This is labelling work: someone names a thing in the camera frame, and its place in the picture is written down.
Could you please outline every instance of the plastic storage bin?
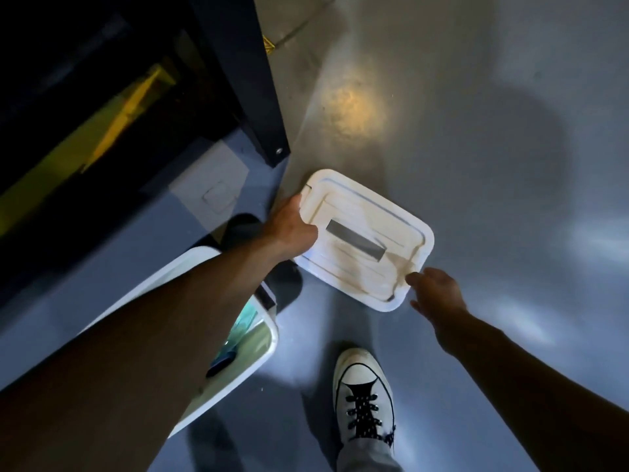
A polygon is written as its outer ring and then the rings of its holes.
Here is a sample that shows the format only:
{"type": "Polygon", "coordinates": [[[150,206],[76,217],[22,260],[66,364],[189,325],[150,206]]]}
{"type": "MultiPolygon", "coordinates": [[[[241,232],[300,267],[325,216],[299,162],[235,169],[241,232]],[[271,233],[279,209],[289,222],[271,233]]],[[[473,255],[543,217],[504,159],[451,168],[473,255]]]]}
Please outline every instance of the plastic storage bin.
{"type": "MultiPolygon", "coordinates": [[[[87,325],[83,331],[138,296],[169,282],[217,255],[220,255],[220,252],[210,246],[191,248],[125,294],[87,325]]],[[[279,339],[275,322],[276,306],[268,290],[264,286],[261,288],[263,290],[258,289],[251,299],[256,307],[258,317],[238,344],[238,356],[223,371],[206,380],[200,392],[192,399],[184,415],[170,433],[171,436],[232,392],[236,386],[251,376],[275,352],[279,339]]]]}

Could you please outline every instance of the shoe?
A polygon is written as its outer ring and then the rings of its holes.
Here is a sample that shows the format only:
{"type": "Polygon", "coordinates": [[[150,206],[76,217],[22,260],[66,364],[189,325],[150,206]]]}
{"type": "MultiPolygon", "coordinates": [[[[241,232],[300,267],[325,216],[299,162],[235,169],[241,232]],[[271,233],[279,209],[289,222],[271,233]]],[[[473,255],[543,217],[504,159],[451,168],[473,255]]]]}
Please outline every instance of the shoe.
{"type": "Polygon", "coordinates": [[[393,444],[393,395],[369,351],[352,348],[339,356],[332,393],[343,445],[359,437],[393,444]]]}

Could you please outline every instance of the white plastic lid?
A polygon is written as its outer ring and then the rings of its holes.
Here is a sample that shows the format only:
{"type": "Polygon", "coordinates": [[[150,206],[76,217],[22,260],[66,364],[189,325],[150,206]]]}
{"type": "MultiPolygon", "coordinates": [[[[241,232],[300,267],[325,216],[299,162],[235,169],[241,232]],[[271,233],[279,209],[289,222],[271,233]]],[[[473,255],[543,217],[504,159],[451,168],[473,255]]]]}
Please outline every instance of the white plastic lid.
{"type": "Polygon", "coordinates": [[[301,193],[301,217],[319,238],[297,265],[378,311],[401,305],[406,274],[435,245],[430,227],[334,170],[314,173],[301,193]]]}

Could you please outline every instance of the sneaker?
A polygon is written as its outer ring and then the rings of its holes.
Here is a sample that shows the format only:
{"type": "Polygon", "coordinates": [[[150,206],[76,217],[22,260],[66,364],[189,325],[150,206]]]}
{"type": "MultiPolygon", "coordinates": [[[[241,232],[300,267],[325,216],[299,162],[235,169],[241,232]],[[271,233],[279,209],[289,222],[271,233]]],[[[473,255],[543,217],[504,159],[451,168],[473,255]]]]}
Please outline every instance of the sneaker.
{"type": "Polygon", "coordinates": [[[359,437],[393,444],[393,395],[369,351],[352,348],[339,356],[332,393],[343,445],[359,437]]]}

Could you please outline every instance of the gray pants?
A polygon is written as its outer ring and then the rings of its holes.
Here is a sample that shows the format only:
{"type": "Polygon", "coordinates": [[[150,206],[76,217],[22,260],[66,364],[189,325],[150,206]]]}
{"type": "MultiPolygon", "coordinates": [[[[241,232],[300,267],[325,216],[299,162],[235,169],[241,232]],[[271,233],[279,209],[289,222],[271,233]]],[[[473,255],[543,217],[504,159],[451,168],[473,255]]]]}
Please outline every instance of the gray pants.
{"type": "Polygon", "coordinates": [[[354,439],[336,460],[336,472],[403,472],[390,447],[377,439],[354,439]]]}

